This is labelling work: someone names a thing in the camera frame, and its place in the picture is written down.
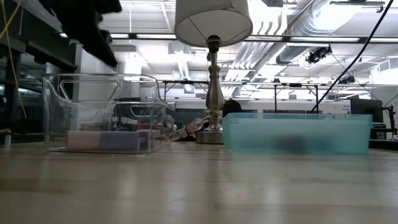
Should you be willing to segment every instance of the white lamp shade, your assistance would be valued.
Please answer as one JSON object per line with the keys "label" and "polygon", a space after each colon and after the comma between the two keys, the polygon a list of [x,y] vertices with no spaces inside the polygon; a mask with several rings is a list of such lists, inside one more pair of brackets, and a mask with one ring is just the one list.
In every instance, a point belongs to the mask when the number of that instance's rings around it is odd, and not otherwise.
{"label": "white lamp shade", "polygon": [[211,35],[220,47],[236,44],[251,34],[247,0],[177,0],[175,35],[184,44],[206,47]]}

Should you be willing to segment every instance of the plastic storage container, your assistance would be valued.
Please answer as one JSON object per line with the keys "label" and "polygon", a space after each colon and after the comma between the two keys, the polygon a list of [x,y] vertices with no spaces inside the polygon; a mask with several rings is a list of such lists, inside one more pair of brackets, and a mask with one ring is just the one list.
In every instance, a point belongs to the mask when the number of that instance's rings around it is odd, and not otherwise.
{"label": "plastic storage container", "polygon": [[171,144],[175,110],[155,78],[50,74],[43,89],[49,151],[148,153]]}
{"label": "plastic storage container", "polygon": [[225,146],[235,152],[367,154],[371,115],[230,113]]}

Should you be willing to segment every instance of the wooden table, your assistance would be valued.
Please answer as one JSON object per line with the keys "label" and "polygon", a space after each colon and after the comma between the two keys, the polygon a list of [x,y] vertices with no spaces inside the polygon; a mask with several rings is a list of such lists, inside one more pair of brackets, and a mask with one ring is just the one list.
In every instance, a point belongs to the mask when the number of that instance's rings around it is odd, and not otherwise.
{"label": "wooden table", "polygon": [[0,149],[0,223],[398,223],[398,154],[148,156]]}

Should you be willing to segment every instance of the computer monitor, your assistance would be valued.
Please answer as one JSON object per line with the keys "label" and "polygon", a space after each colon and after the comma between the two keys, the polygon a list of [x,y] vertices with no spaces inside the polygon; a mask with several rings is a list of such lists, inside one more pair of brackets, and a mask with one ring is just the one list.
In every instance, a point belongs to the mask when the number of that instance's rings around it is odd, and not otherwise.
{"label": "computer monitor", "polygon": [[383,123],[382,108],[380,100],[351,99],[351,114],[371,114],[375,123]]}

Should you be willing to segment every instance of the teal plastic bin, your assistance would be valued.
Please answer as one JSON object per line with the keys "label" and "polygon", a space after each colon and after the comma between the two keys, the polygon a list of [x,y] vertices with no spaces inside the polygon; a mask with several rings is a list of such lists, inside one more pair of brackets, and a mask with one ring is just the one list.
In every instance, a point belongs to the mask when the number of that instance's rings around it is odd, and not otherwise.
{"label": "teal plastic bin", "polygon": [[243,153],[367,154],[371,115],[230,113],[225,146]]}

